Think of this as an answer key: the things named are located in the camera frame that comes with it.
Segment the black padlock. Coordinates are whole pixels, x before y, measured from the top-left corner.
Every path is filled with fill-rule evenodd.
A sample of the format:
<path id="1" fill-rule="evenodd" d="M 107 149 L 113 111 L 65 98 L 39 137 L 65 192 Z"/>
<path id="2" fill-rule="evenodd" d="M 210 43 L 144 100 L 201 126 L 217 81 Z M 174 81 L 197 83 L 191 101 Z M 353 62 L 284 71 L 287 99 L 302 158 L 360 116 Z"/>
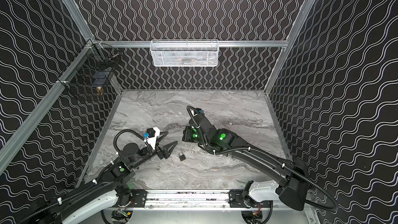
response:
<path id="1" fill-rule="evenodd" d="M 186 156 L 184 155 L 183 152 L 180 152 L 180 153 L 178 154 L 178 156 L 179 156 L 179 160 L 180 160 L 181 162 L 183 162 L 183 161 L 186 160 Z"/>

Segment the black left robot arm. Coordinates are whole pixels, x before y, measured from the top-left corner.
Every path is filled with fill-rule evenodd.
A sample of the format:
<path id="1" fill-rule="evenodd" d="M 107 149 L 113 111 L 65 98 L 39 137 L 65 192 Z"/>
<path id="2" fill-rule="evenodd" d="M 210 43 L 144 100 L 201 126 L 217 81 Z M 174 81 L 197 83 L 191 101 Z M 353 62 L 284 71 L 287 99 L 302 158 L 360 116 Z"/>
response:
<path id="1" fill-rule="evenodd" d="M 140 149 L 136 143 L 128 143 L 120 149 L 118 138 L 125 133 L 136 136 L 144 142 L 145 147 Z M 117 158 L 104 167 L 95 179 L 44 202 L 33 213 L 22 218 L 20 223 L 78 224 L 106 208 L 128 207 L 134 198 L 127 183 L 134 177 L 135 170 L 154 156 L 168 159 L 177 146 L 177 141 L 160 145 L 167 135 L 167 131 L 161 132 L 158 128 L 149 128 L 144 135 L 131 129 L 118 132 L 113 140 Z"/>

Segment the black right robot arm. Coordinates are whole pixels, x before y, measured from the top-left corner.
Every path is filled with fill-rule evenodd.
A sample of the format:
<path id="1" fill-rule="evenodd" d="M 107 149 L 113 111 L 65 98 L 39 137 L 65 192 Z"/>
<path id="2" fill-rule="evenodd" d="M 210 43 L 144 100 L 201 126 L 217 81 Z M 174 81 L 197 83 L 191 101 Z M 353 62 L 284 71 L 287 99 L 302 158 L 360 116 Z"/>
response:
<path id="1" fill-rule="evenodd" d="M 200 108 L 187 106 L 189 126 L 183 141 L 197 143 L 212 156 L 225 155 L 238 159 L 271 178 L 271 181 L 248 182 L 243 199 L 246 205 L 278 199 L 285 206 L 302 211 L 305 205 L 336 212 L 337 200 L 310 179 L 305 163 L 284 159 L 264 151 L 228 129 L 217 129 Z"/>

